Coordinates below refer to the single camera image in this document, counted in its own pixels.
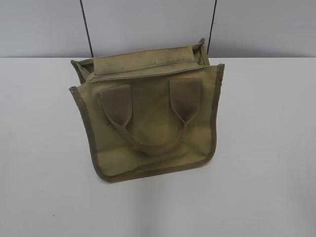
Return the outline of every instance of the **fabric strap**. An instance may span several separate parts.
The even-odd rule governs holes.
[[[170,104],[182,125],[173,141],[159,145],[142,144],[126,129],[133,113],[129,84],[104,89],[99,92],[99,97],[106,117],[120,135],[139,150],[154,156],[169,152],[181,144],[188,124],[199,111],[200,91],[201,81],[197,78],[169,81]]]

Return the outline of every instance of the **white wall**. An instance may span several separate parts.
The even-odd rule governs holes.
[[[84,0],[95,56],[208,42],[214,0]]]
[[[89,57],[78,0],[3,0],[0,57]]]
[[[211,57],[315,57],[315,0],[218,0]]]
[[[83,0],[95,56],[196,43],[214,0]],[[218,0],[211,57],[315,57],[315,0]],[[0,57],[89,57],[79,0],[0,7]]]

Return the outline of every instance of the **canvas bag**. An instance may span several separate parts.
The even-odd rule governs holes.
[[[108,182],[201,166],[214,155],[224,64],[192,46],[71,61],[95,171]]]

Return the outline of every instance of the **white table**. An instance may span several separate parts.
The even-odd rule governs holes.
[[[0,59],[1,237],[315,237],[316,58],[221,58],[201,168],[109,184],[69,58]]]

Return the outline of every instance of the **white surface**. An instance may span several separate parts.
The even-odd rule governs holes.
[[[0,57],[90,57],[79,0],[2,0]]]
[[[211,57],[315,57],[315,0],[218,0]]]
[[[0,59],[0,236],[316,236],[316,59],[220,62],[213,160],[109,184],[68,91],[70,59]]]
[[[208,44],[214,0],[83,0],[94,56]]]

